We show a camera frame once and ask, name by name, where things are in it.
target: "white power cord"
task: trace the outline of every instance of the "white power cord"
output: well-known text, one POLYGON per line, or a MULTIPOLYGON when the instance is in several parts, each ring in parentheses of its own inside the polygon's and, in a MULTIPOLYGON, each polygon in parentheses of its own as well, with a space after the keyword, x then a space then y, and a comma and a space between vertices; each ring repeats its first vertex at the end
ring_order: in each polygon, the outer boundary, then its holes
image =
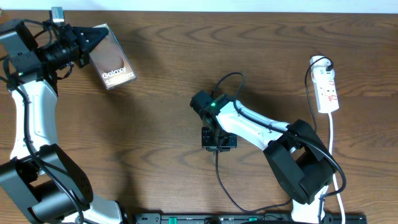
MULTIPOLYGON (((332 154, 333 152, 333 118, 331 117, 331 113, 329 115, 329 127, 330 127, 330 138, 329 138, 329 153, 332 154)), ((335 190, 338 190, 338 184, 336 179, 336 174, 333 174, 333 185, 335 186, 335 190)), ((341 211, 341 224, 346 223, 346 214, 344 212, 343 201, 341 200, 341 195, 337 194, 337 201, 338 206, 340 207, 341 211)))

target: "white wall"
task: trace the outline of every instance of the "white wall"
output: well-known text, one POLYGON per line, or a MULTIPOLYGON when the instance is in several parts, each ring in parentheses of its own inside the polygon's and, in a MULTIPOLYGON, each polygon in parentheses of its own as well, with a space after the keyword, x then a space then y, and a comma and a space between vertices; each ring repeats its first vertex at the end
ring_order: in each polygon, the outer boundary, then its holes
POLYGON ((0 0, 2 9, 398 13, 398 0, 0 0))

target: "green indicator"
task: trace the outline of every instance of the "green indicator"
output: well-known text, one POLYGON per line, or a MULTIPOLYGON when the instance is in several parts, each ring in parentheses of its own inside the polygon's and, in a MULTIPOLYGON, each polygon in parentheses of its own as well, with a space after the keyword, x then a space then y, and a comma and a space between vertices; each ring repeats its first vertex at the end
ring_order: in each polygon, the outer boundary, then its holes
POLYGON ((169 218, 169 224, 177 224, 177 218, 169 218))

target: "wooden surface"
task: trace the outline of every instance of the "wooden surface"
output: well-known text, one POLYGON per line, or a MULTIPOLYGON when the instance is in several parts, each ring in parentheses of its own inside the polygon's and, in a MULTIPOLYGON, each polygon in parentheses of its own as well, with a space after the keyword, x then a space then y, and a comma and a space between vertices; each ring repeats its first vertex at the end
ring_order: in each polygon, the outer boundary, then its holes
MULTIPOLYGON (((1 21, 47 16, 6 11, 1 21)), ((334 157, 348 180, 346 212, 364 213, 369 223, 398 220, 395 15, 68 11, 65 16, 73 26, 107 22, 138 76, 108 91, 89 65, 74 69, 58 86, 60 146, 100 196, 132 212, 239 212, 218 185, 215 156, 201 149, 201 121, 189 107, 191 97, 210 91, 229 72, 244 72, 240 100, 250 109, 276 120, 312 123, 303 78, 310 57, 320 54, 335 63, 340 110, 333 113, 334 157)), ((239 82, 239 77, 225 81, 220 92, 234 93, 239 82)), ((2 84, 1 163, 14 144, 15 114, 2 84)), ((327 143, 327 115, 316 115, 327 143)), ((233 198, 246 209, 286 201, 262 152, 243 139, 238 144, 220 155, 220 176, 233 198)), ((0 198, 0 223, 26 222, 3 190, 0 198)), ((340 212, 335 197, 327 198, 326 208, 340 212)))

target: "white power strip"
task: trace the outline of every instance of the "white power strip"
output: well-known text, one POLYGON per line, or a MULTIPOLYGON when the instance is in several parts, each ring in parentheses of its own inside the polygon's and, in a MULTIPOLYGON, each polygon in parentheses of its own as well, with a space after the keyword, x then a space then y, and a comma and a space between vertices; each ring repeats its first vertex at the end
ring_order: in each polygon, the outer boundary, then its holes
MULTIPOLYGON (((312 57, 310 64, 322 57, 312 57)), ((311 67, 311 79, 315 89, 319 113, 331 113, 339 108, 334 80, 335 71, 333 69, 331 71, 326 70, 330 64, 331 61, 324 58, 311 67)))

